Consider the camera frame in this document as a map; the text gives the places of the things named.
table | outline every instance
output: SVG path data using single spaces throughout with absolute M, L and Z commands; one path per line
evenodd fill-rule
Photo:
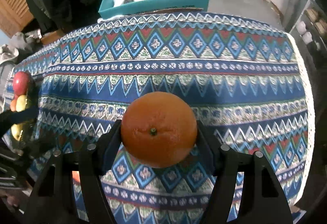
M 29 71 L 40 88 L 34 138 L 51 133 L 63 152 L 79 150 L 85 138 L 95 142 L 141 95 L 171 92 L 221 142 L 263 152 L 290 205 L 303 193 L 315 129 L 310 82 L 294 39 L 268 24 L 192 12 L 82 28 L 15 67 L 5 106 L 18 71 Z M 34 177 L 49 156 L 34 161 Z M 239 173 L 228 220 L 237 217 L 242 181 Z M 121 146 L 102 178 L 119 224 L 196 223 L 214 182 L 196 147 L 181 163 L 153 169 Z M 74 190 L 79 215 L 87 219 L 78 183 Z

lace trim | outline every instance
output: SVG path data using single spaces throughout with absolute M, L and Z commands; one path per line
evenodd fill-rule
M 303 58 L 300 54 L 300 51 L 298 47 L 296 46 L 295 39 L 288 33 L 285 33 L 288 36 L 288 39 L 292 43 L 292 47 L 295 53 L 295 57 L 298 63 L 303 87 L 305 90 L 305 100 L 308 107 L 308 149 L 307 149 L 307 155 L 306 155 L 306 162 L 305 162 L 305 170 L 303 172 L 303 178 L 302 178 L 302 184 L 300 187 L 300 190 L 297 194 L 297 197 L 295 199 L 296 204 L 302 197 L 303 191 L 305 188 L 306 181 L 308 179 L 309 170 L 311 166 L 311 160 L 312 160 L 312 154 L 313 154 L 313 148 L 315 145 L 315 108 L 313 103 L 313 95 L 312 95 L 312 89 L 310 85 L 309 76 L 307 73 L 307 70 L 305 68 L 305 63 L 303 61 Z

teal box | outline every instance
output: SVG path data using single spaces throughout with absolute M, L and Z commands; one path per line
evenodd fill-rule
M 103 19 L 108 19 L 116 15 L 133 15 L 169 8 L 195 7 L 207 11 L 208 4 L 209 0 L 145 0 L 113 7 L 113 0 L 102 0 L 99 14 Z

orange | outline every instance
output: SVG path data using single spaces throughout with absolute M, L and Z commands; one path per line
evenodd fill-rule
M 81 181 L 80 181 L 80 172 L 79 172 L 79 171 L 73 171 L 72 174 L 73 174 L 73 179 L 74 179 L 76 182 L 80 183 L 80 182 L 81 182 Z
M 17 104 L 17 99 L 13 99 L 10 103 L 10 110 L 11 111 L 16 111 L 16 104 Z
M 127 108 L 121 123 L 122 142 L 141 163 L 165 168 L 182 161 L 194 147 L 197 120 L 179 97 L 148 93 Z

yellow apple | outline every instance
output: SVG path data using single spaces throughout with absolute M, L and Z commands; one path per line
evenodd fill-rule
M 22 136 L 22 123 L 20 124 L 14 124 L 11 127 L 11 133 L 12 136 L 14 137 L 14 139 L 16 139 L 17 141 L 20 140 L 21 136 Z
M 26 105 L 27 105 L 27 96 L 26 95 L 19 96 L 16 102 L 16 111 L 19 112 L 25 110 Z

